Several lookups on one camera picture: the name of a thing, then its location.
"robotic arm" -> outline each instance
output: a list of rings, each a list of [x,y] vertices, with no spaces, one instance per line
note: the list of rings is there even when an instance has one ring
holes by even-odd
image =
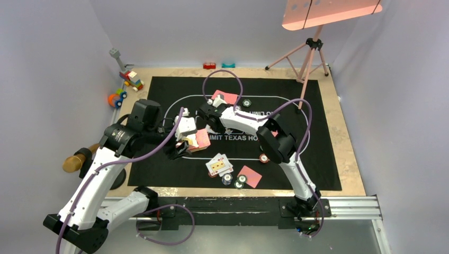
[[[156,120],[159,109],[158,103],[141,99],[134,104],[126,125],[115,123],[106,128],[95,159],[87,173],[82,174],[83,181],[70,201],[59,213],[49,214],[45,218],[44,226],[71,243],[66,245],[65,254],[75,253],[77,247],[85,253],[94,253],[118,225],[136,214],[159,207],[158,194],[142,186],[114,205],[100,209],[101,202],[127,160],[133,158],[145,143],[160,144],[168,138],[167,132],[158,130]],[[184,122],[185,118],[182,117],[180,122]],[[183,125],[178,125],[171,132],[176,131],[178,137],[183,137],[186,133],[178,130],[180,126]],[[172,136],[163,148],[171,159],[182,156],[188,148],[185,142],[176,147],[176,139]],[[98,170],[98,167],[115,161],[123,163]]]
[[[208,100],[198,110],[198,115],[206,120],[210,128],[218,133],[225,133],[226,129],[244,131],[257,136],[267,157],[279,164],[289,179],[295,193],[296,203],[291,203],[288,209],[298,218],[313,216],[321,194],[314,183],[311,182],[300,160],[295,162],[298,149],[298,138],[291,131],[280,114],[276,114],[265,120],[258,115],[249,114],[233,109],[219,96],[214,100]]]
[[[142,186],[116,204],[100,208],[127,160],[133,158],[145,143],[160,144],[168,138],[169,134],[156,123],[159,109],[159,104],[141,99],[134,104],[126,125],[116,123],[106,128],[95,159],[88,172],[83,174],[85,177],[73,197],[59,213],[49,214],[45,218],[44,226],[71,243],[66,246],[65,254],[75,253],[77,247],[86,253],[94,253],[104,243],[108,233],[118,225],[136,214],[160,207],[158,194]],[[281,115],[260,120],[257,115],[234,111],[231,105],[217,97],[203,104],[198,110],[198,116],[206,120],[213,131],[219,133],[225,133],[226,129],[236,129],[256,135],[265,154],[281,166],[293,187],[295,201],[286,208],[298,218],[315,215],[320,192],[310,181],[301,161],[296,161],[298,139]],[[196,133],[194,118],[188,116],[188,111],[184,111],[176,121],[179,124],[175,130],[171,130],[175,135],[164,146],[164,153],[169,159],[188,153],[187,149],[194,142]],[[272,131],[277,131],[278,135],[273,136]],[[123,161],[123,164],[113,164],[97,170],[101,165],[113,161]]]

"playing card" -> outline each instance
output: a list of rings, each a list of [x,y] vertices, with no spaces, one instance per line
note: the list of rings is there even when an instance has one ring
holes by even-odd
[[[212,95],[212,99],[215,99],[218,96],[218,94],[222,94],[224,97],[224,101],[227,104],[231,104],[231,105],[235,104],[237,97],[238,97],[237,94],[230,94],[230,93],[222,92],[220,90],[216,90],[215,93],[213,93],[213,95]]]
[[[189,146],[188,150],[190,152],[204,150],[210,146],[209,135],[206,129],[198,130],[195,137],[197,141],[197,146]]]
[[[208,168],[210,175],[214,176],[228,170],[229,168],[232,168],[232,164],[229,162],[226,155],[218,153],[212,158],[212,160],[206,163],[206,167]]]
[[[256,188],[257,184],[259,183],[259,181],[262,178],[261,174],[259,174],[256,171],[248,168],[247,166],[243,166],[243,168],[241,169],[241,171],[237,175],[237,177],[239,175],[245,175],[246,178],[247,178],[246,184],[251,186],[252,188]]]
[[[234,172],[234,169],[233,168],[229,168],[228,170],[225,170],[225,171],[222,171],[222,172],[218,173],[218,175],[220,177],[223,177],[225,174],[232,173],[232,172]]]

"red lego brick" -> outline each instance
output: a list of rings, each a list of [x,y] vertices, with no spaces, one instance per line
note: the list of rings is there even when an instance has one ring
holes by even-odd
[[[129,71],[129,70],[128,70],[127,72],[125,72],[125,73],[120,72],[120,77],[123,78],[124,80],[129,81],[128,74],[129,74],[130,72],[131,72],[131,71]]]
[[[203,63],[203,69],[215,69],[217,65],[214,62],[205,62]]]

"tripod stand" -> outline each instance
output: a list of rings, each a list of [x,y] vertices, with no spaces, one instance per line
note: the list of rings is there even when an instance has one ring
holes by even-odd
[[[269,70],[271,67],[273,67],[278,62],[280,62],[280,61],[282,61],[284,59],[287,59],[287,61],[289,62],[290,66],[292,67],[294,73],[297,76],[296,81],[303,83],[302,92],[301,92],[301,99],[304,99],[304,95],[306,94],[307,81],[309,80],[309,75],[312,72],[314,72],[319,67],[323,66],[324,73],[325,73],[324,75],[326,77],[329,76],[329,72],[327,70],[326,62],[324,60],[324,56],[323,56],[323,53],[322,53],[322,50],[321,50],[323,43],[318,38],[320,36],[320,33],[321,33],[321,30],[322,30],[323,26],[324,25],[318,26],[317,31],[315,32],[315,35],[313,36],[313,38],[308,38],[305,43],[299,45],[299,47],[293,49],[292,51],[288,52],[286,55],[284,55],[280,59],[274,61],[272,64],[270,64],[270,65],[265,67],[265,70]],[[291,54],[295,53],[296,51],[302,49],[306,45],[308,45],[310,47],[310,50],[309,50],[309,52],[307,52],[306,58],[304,59],[304,63],[302,64],[301,70],[298,73],[296,71],[295,67],[292,64],[292,61],[290,61],[289,56]],[[311,71],[310,69],[312,67],[313,56],[315,55],[315,51],[317,51],[317,50],[320,53],[321,63],[320,63],[319,66],[317,66],[315,69],[313,69]],[[306,66],[307,66],[306,75],[303,77],[302,75],[304,74],[304,70],[306,69]],[[298,109],[301,109],[301,107],[302,107],[302,102],[300,102],[298,104]]]

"poker table mat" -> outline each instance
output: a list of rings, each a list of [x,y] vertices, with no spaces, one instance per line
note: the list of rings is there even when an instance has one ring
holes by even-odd
[[[161,114],[174,117],[179,108],[187,107],[191,114],[204,103],[201,93],[203,77],[153,77],[151,79],[148,99],[161,104]],[[301,94],[302,84],[293,79],[241,78],[244,92],[238,102],[243,111],[258,115],[270,114],[277,107]],[[239,93],[239,86],[234,78],[209,78],[205,93],[209,97],[215,90],[226,93]],[[244,99],[251,100],[250,107],[243,107]],[[321,100],[320,89],[316,80],[310,80],[305,99],[312,106],[312,126],[310,139],[301,154],[301,161],[310,179],[323,191],[340,191],[340,183],[334,152],[330,140],[326,115]],[[301,138],[304,135],[308,111],[298,112],[295,105],[287,106],[281,115],[291,124]],[[197,128],[205,127],[205,122],[196,119]],[[235,179],[243,166],[248,166],[262,175],[257,189],[292,189],[281,167],[273,162],[261,163],[258,159],[263,153],[252,135],[233,130],[231,134],[210,133],[211,145],[191,156],[168,160],[163,152],[132,164],[129,186],[157,187],[193,187],[193,188],[233,188],[225,186],[220,177],[211,178],[205,163],[217,153],[226,154],[232,163]],[[155,146],[146,145],[136,154],[136,157],[148,153]]]

